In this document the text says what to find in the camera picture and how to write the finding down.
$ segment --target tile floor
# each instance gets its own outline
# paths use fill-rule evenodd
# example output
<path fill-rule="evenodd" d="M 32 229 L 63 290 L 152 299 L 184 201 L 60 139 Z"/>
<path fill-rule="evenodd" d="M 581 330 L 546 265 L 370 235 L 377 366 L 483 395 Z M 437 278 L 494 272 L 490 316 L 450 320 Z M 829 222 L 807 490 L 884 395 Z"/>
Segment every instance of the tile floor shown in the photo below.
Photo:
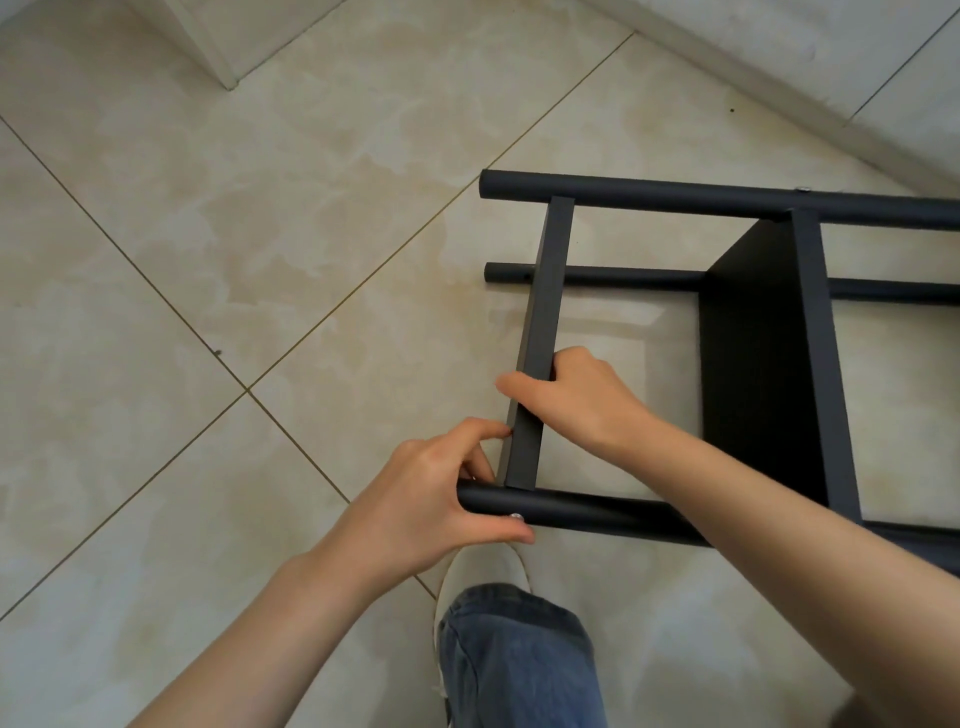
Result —
<path fill-rule="evenodd" d="M 231 93 L 118 2 L 40 0 L 0 28 L 0 116 L 5 726 L 122 724 L 329 528 L 331 483 L 505 413 L 525 292 L 482 267 L 531 259 L 542 209 L 480 200 L 483 167 L 904 193 L 575 0 L 347 0 Z M 704 268 L 747 225 L 581 209 L 570 261 Z M 954 234 L 825 237 L 833 275 L 960 281 Z M 960 311 L 834 314 L 865 510 L 960 526 Z M 698 430 L 689 297 L 571 292 L 559 339 Z M 550 436 L 540 475 L 643 492 Z M 714 552 L 524 555 L 611 726 L 816 726 L 849 693 Z M 364 616 L 294 724 L 442 725 L 441 573 Z"/>

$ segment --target person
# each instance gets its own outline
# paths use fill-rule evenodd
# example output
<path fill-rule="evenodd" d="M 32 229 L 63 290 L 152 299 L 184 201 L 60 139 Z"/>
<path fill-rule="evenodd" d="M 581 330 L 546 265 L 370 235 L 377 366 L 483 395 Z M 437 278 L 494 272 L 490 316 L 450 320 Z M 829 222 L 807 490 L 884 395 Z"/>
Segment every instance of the person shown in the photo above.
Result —
<path fill-rule="evenodd" d="M 960 725 L 960 581 L 660 420 L 586 349 L 558 352 L 554 365 L 554 381 L 512 372 L 496 387 L 672 503 L 881 719 Z M 586 632 L 528 594 L 501 543 L 531 544 L 534 531 L 468 513 L 456 497 L 458 476 L 492 481 L 480 442 L 509 434 L 468 418 L 402 443 L 131 725 L 285 724 L 364 610 L 458 548 L 435 631 L 453 725 L 605 725 Z"/>

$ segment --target denim pant leg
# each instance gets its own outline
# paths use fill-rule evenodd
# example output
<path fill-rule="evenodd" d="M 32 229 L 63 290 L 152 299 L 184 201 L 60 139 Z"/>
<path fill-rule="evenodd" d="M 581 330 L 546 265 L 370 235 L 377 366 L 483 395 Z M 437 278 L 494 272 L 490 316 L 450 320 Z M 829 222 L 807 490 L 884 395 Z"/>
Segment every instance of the denim pant leg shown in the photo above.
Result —
<path fill-rule="evenodd" d="M 605 728 L 593 645 L 566 609 L 481 584 L 446 611 L 438 639 L 454 728 Z"/>

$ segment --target person's right arm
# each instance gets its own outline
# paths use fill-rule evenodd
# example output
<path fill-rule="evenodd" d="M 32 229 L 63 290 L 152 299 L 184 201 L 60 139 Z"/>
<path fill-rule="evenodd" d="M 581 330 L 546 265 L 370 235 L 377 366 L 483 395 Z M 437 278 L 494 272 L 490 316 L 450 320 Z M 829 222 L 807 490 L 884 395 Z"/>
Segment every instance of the person's right arm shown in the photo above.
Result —
<path fill-rule="evenodd" d="M 877 713 L 960 725 L 960 580 L 653 415 L 582 347 L 497 389 L 679 510 Z"/>

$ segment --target person's left arm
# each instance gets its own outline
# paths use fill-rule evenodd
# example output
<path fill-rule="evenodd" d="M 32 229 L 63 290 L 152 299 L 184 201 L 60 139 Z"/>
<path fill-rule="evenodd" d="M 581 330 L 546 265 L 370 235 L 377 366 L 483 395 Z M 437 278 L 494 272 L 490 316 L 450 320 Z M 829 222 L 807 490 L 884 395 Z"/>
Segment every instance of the person's left arm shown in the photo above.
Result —
<path fill-rule="evenodd" d="M 458 476 L 493 480 L 480 441 L 509 434 L 502 423 L 470 418 L 445 435 L 402 443 L 326 536 L 283 564 L 131 727 L 282 726 L 380 596 L 459 546 L 533 543 L 523 521 L 471 514 L 457 501 Z"/>

